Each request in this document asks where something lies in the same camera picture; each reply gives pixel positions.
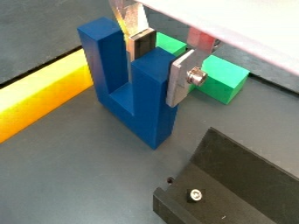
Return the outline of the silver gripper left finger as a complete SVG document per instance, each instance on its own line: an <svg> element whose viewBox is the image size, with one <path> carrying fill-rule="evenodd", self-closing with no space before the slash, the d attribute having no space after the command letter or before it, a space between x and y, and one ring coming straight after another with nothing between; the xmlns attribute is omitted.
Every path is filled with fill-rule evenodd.
<svg viewBox="0 0 299 224"><path fill-rule="evenodd" d="M154 49L156 30L149 27L144 6L134 0L108 0L124 33L125 50L133 61Z"/></svg>

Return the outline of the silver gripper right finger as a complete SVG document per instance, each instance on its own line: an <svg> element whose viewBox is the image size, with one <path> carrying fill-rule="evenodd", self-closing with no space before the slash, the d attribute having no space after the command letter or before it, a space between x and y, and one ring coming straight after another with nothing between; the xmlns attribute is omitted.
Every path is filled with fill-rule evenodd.
<svg viewBox="0 0 299 224"><path fill-rule="evenodd" d="M208 74L201 63L212 53L216 39L203 31L191 27L187 44L191 47L172 62L167 88L165 103L175 107L185 98L191 85L200 86Z"/></svg>

